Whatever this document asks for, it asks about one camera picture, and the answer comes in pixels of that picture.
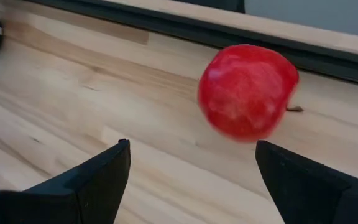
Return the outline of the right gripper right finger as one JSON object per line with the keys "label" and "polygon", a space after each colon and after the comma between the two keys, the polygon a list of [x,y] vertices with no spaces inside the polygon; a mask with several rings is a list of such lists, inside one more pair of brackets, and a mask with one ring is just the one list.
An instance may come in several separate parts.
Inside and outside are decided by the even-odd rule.
{"label": "right gripper right finger", "polygon": [[358,178],[268,141],[255,159],[285,224],[358,224]]}

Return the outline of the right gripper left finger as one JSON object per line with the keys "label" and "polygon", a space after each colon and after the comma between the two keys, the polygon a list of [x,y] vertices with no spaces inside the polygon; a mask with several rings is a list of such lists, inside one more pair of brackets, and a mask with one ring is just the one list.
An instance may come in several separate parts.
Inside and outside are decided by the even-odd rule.
{"label": "right gripper left finger", "polygon": [[113,224],[129,178],[130,142],[24,191],[0,190],[0,224]]}

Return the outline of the bright red apple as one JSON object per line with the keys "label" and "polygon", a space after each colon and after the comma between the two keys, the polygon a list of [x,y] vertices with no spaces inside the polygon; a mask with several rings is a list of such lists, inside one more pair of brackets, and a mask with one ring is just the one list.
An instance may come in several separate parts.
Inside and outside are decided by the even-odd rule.
{"label": "bright red apple", "polygon": [[231,45],[206,66],[197,103],[220,134],[254,142],[276,128],[299,81],[298,70],[282,54],[256,45]]}

